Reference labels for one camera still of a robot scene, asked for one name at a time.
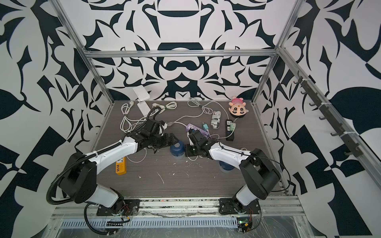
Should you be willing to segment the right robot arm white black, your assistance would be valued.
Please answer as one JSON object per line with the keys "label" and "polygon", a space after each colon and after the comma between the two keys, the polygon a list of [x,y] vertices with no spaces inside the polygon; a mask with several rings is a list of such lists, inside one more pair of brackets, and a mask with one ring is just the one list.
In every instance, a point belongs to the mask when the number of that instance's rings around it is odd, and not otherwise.
{"label": "right robot arm white black", "polygon": [[260,149],[239,150],[197,130],[190,130],[188,138],[191,144],[186,145],[186,156],[201,156],[241,171],[246,184],[233,197],[237,205],[246,207],[255,200],[265,200],[281,179],[279,170]]}

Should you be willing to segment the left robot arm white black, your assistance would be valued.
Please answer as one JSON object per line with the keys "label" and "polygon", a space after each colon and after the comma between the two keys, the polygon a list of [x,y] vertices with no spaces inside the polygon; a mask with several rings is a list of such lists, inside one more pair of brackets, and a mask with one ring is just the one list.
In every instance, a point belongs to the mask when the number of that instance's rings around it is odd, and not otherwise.
{"label": "left robot arm white black", "polygon": [[72,154],[63,171],[49,186],[46,200],[50,205],[91,203],[118,210],[123,207],[123,196],[100,185],[97,176],[124,157],[146,148],[157,151],[177,142],[174,134],[165,132],[163,121],[148,119],[108,147],[87,154]]}

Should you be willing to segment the green charger adapter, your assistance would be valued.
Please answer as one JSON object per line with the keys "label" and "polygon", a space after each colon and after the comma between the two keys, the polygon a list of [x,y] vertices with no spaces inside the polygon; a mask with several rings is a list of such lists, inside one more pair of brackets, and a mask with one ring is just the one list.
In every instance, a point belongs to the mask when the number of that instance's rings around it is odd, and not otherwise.
{"label": "green charger adapter", "polygon": [[234,131],[235,128],[236,128],[236,123],[234,123],[234,122],[228,122],[228,124],[227,124],[227,130],[228,131]]}

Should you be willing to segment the blue cordless grinder front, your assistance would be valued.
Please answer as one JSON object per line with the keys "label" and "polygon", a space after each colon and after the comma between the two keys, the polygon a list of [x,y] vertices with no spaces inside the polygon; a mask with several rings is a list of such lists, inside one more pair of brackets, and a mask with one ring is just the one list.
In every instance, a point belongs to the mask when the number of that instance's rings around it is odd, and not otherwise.
{"label": "blue cordless grinder front", "polygon": [[219,161],[219,168],[223,173],[229,173],[235,169],[234,166],[229,165],[223,161]]}

